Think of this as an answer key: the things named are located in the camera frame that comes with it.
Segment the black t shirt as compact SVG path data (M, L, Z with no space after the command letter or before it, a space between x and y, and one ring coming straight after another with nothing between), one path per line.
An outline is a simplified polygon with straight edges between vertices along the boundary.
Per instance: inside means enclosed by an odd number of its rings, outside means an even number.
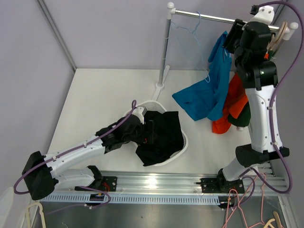
M153 145L138 142L136 155L143 166L152 166L167 161L174 153L183 149L184 139L181 132L179 112L147 111L145 122L153 120L156 127L156 141Z

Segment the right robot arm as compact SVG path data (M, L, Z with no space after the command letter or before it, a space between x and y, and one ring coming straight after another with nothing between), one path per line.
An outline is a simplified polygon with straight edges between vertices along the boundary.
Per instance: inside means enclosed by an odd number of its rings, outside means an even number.
M258 164L283 160L290 155L280 139L277 124L277 68L266 57L273 35L269 25L275 15L274 8L254 5L250 13L253 17L248 22L235 20L223 48L234 55L237 74L248 98L251 143L238 146L235 159L220 169L215 179L201 180L202 191L206 193L228 193L231 189L244 192L240 179L248 171Z

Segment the blue t shirt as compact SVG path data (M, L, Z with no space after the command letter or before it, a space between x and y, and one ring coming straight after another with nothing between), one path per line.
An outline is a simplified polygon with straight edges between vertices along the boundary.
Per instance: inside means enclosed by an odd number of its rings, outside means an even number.
M218 38L208 58L209 76L172 95L176 103L198 121L208 118L216 121L223 116L223 107L228 94L231 54L223 48L228 37L225 31Z

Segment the light blue wire hanger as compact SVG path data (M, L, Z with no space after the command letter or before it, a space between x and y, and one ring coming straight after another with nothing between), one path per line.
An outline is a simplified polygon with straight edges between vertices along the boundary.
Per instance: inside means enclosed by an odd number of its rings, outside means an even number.
M193 29L183 27L173 21L171 22L171 27L187 61L192 64L197 73L203 76L203 80L209 83L209 71L205 68L202 46L196 36L202 17L200 16L199 11L196 13L199 15L198 23Z

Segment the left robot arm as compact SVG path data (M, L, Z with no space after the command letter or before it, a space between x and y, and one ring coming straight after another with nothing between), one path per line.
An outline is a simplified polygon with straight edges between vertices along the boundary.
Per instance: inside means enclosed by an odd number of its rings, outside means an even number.
M129 142L148 142L146 113L147 108L140 105L73 148L49 155L42 155L39 151L32 153L22 172L31 198L41 200L56 189L100 189L103 176L97 167L89 165L81 170L73 170L72 167Z

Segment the orange t shirt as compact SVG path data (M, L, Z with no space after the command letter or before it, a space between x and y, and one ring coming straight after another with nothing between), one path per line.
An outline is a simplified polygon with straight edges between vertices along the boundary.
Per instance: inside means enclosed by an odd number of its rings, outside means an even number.
M212 122L212 132L216 134L226 133L232 125L228 121L228 116L231 115L237 119L247 102L248 98L242 81L238 74L235 73L229 83L228 94L223 107L223 116Z

